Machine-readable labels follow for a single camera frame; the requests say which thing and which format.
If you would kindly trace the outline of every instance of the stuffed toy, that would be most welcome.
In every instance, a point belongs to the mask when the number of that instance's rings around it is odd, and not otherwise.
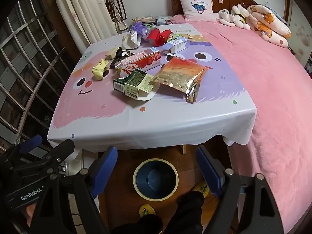
[[[241,6],[239,3],[237,6],[233,6],[231,10],[231,14],[236,16],[239,16],[240,19],[238,21],[234,20],[233,23],[239,27],[243,28],[245,30],[250,30],[250,26],[246,24],[246,18],[249,17],[249,12]]]
[[[246,17],[249,17],[249,12],[240,4],[233,6],[231,14],[227,9],[219,11],[220,23],[226,26],[237,26],[245,30],[250,30],[250,26],[246,24]]]

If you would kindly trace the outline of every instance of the pink blanket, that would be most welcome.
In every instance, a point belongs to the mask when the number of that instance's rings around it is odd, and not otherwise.
[[[232,66],[257,107],[249,143],[234,144],[229,154],[240,174],[264,174],[287,233],[312,202],[312,80],[288,49],[253,31],[191,24]]]

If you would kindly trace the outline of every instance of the cartoon bear print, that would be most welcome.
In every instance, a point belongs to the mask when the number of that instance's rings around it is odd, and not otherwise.
[[[287,34],[284,35],[284,38],[285,39],[289,39],[291,37],[291,32],[290,31],[287,31]]]
[[[258,24],[258,30],[260,32],[264,33],[269,38],[272,37],[272,30],[269,27],[267,27],[265,24],[261,23],[260,21],[258,21],[257,24]]]
[[[257,12],[257,9],[256,9],[255,5],[252,5],[252,6],[250,7],[250,9],[251,9],[253,12]]]
[[[275,20],[273,13],[265,14],[263,18],[264,18],[264,21],[267,22],[268,24],[272,24]]]

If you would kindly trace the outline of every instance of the stack of papers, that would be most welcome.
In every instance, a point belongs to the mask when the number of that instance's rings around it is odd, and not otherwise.
[[[134,23],[142,22],[143,25],[147,24],[153,24],[155,23],[156,19],[153,18],[153,16],[147,16],[147,17],[135,17],[132,19]]]

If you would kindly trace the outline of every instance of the pillow embroidery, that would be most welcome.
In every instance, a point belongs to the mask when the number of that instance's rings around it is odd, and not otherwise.
[[[205,2],[203,2],[203,1],[194,0],[194,2],[203,3],[203,4],[206,4],[206,5],[209,5],[208,3],[205,3]],[[192,6],[194,7],[194,9],[197,10],[197,12],[198,12],[199,14],[202,14],[202,13],[204,13],[204,11],[207,10],[206,7],[205,7],[204,5],[202,5],[202,4],[193,4],[192,2],[191,2],[191,4],[192,4]]]

